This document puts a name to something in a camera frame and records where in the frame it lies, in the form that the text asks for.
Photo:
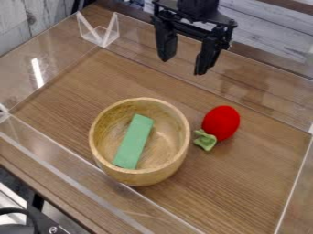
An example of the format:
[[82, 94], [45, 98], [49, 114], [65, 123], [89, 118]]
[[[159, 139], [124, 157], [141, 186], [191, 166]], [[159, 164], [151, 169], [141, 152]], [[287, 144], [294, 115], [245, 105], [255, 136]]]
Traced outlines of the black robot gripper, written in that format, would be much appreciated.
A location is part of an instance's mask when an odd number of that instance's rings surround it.
[[152, 0], [155, 41], [163, 62], [176, 55], [177, 35], [201, 39], [193, 74], [204, 75], [215, 65], [220, 49], [231, 44], [236, 22], [219, 11], [219, 0]]

